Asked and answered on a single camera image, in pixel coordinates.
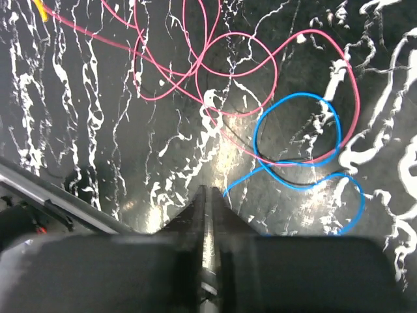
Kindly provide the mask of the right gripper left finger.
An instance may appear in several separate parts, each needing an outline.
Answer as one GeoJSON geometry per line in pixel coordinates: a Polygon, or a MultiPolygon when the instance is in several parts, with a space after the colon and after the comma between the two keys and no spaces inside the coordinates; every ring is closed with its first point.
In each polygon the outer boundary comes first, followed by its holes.
{"type": "Polygon", "coordinates": [[[1,253],[2,312],[198,312],[207,190],[152,235],[36,235],[1,253]]]}

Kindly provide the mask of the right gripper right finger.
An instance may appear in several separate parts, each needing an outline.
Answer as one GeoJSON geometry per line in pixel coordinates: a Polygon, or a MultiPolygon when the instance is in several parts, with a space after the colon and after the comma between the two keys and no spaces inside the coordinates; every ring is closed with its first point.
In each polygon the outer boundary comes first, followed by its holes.
{"type": "Polygon", "coordinates": [[[406,312],[377,243],[262,235],[210,189],[221,312],[406,312]]]}

